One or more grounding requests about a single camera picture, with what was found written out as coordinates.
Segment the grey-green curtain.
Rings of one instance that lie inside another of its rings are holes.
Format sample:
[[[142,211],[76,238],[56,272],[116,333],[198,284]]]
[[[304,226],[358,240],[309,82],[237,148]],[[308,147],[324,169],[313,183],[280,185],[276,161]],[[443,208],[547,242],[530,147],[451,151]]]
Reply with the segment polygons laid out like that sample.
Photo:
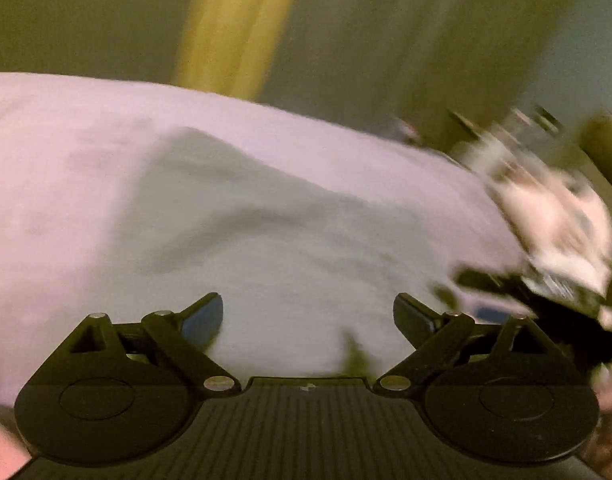
[[[191,0],[0,0],[0,72],[174,84]],[[257,98],[374,133],[505,112],[571,0],[294,0]]]

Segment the yellow curtain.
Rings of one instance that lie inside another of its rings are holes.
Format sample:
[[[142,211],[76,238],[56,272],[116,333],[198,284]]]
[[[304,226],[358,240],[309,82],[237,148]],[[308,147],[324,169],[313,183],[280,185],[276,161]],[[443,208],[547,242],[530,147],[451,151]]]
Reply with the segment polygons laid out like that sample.
[[[294,0],[191,0],[173,83],[253,101],[259,95]]]

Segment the pink plush bed blanket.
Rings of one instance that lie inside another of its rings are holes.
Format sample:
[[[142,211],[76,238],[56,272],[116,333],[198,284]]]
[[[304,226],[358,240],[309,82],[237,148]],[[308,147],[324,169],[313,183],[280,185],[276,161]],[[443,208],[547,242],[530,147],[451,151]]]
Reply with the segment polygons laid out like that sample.
[[[393,204],[411,198],[415,156],[448,162],[216,94],[0,73],[1,404],[98,312],[86,295],[131,186],[160,148],[191,130],[329,191]]]

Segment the grey sweat pants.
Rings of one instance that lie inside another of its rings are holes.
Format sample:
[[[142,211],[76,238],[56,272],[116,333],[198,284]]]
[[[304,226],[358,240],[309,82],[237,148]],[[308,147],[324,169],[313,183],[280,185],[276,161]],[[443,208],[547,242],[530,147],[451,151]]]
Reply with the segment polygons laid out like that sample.
[[[411,350],[400,292],[439,308],[458,266],[522,263],[474,177],[425,154],[412,167],[409,200],[362,200],[182,133],[131,186],[86,307],[137,321],[218,292],[210,353],[235,376],[381,374]]]

